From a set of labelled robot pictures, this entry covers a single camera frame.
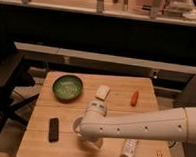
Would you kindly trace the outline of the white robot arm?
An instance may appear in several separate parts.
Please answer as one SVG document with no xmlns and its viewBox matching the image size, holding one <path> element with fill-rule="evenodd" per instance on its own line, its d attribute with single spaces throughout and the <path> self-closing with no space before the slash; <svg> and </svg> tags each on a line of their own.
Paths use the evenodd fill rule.
<svg viewBox="0 0 196 157">
<path fill-rule="evenodd" d="M 107 112 L 104 101 L 88 103 L 79 134 L 90 142 L 104 137 L 196 144 L 196 107 L 110 117 L 107 117 Z"/>
</svg>

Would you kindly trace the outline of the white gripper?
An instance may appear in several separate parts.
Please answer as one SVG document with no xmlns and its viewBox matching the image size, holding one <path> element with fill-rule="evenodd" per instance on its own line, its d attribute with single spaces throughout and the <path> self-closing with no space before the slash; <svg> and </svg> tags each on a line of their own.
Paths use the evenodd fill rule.
<svg viewBox="0 0 196 157">
<path fill-rule="evenodd" d="M 90 149 L 100 149 L 104 144 L 102 138 L 94 138 L 94 137 L 88 138 L 87 136 L 78 135 L 78 139 L 82 146 L 85 146 Z"/>
</svg>

